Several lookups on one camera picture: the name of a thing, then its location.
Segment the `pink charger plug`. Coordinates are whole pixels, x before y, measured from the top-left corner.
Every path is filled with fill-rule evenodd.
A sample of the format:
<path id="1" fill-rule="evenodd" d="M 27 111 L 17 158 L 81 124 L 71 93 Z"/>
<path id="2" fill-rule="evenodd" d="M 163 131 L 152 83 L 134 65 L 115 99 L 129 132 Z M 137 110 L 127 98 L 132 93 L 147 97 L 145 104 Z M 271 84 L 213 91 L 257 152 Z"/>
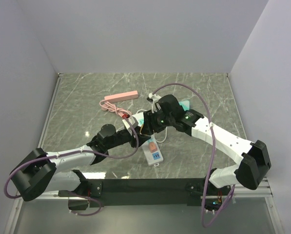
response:
<path id="1" fill-rule="evenodd" d="M 151 153 L 154 153 L 157 151 L 157 147 L 156 147 L 156 144 L 154 142 L 149 143 L 149 150 Z"/>

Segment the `white multicolour power strip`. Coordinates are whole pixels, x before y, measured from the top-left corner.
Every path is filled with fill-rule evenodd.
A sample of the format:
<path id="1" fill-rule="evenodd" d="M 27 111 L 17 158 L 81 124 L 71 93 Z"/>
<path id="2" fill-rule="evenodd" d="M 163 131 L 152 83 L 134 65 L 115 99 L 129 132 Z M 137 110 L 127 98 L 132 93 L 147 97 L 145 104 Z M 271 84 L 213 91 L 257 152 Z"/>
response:
<path id="1" fill-rule="evenodd" d="M 146 110 L 138 110 L 136 114 L 134 114 L 134 117 L 138 121 L 138 126 L 141 127 L 144 123 L 143 119 L 143 112 Z M 154 135 L 151 135 L 151 138 L 147 140 L 145 143 L 141 145 L 141 148 L 144 152 L 144 155 L 146 157 L 147 163 L 149 166 L 157 167 L 160 163 L 163 162 L 163 156 L 159 149 L 158 142 L 155 139 Z"/>

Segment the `orange charger plug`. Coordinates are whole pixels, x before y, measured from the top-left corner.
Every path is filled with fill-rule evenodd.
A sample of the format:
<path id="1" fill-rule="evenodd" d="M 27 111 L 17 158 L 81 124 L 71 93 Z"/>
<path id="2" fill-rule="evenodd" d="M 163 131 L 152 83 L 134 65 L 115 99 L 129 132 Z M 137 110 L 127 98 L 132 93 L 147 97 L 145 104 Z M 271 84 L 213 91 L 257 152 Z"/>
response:
<path id="1" fill-rule="evenodd" d="M 140 134 L 140 135 L 146 135 L 146 130 L 145 130 L 143 124 L 142 124 L 141 127 L 140 127 L 139 134 Z"/>

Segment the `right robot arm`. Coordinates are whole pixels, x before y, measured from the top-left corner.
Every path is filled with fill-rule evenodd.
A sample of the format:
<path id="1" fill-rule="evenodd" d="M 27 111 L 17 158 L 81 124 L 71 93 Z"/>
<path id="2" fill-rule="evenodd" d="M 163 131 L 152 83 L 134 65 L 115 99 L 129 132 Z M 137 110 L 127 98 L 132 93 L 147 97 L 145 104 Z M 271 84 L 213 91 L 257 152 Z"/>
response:
<path id="1" fill-rule="evenodd" d="M 213 195 L 220 188 L 234 184 L 250 190 L 258 188 L 271 168 L 264 142 L 242 139 L 215 125 L 196 110 L 184 110 L 173 95 L 161 97 L 149 94 L 147 100 L 156 110 L 143 113 L 142 135 L 150 136 L 166 127 L 174 127 L 179 132 L 214 145 L 235 162 L 233 166 L 211 170 L 209 179 L 203 182 L 206 193 Z"/>

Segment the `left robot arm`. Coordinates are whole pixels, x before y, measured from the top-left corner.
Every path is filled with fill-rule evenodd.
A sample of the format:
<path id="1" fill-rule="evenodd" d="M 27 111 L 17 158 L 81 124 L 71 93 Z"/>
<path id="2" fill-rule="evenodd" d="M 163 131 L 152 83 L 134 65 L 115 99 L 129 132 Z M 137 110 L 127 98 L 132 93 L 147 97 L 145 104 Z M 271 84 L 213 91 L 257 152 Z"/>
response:
<path id="1" fill-rule="evenodd" d="M 136 151 L 151 138 L 151 134 L 138 125 L 118 131 L 114 125 L 105 124 L 89 143 L 79 148 L 61 152 L 34 149 L 13 169 L 7 182 L 13 182 L 19 192 L 17 197 L 24 201 L 34 200 L 50 191 L 67 191 L 83 198 L 98 197 L 100 186 L 91 185 L 75 168 L 98 164 L 111 157 L 110 149 L 126 143 Z"/>

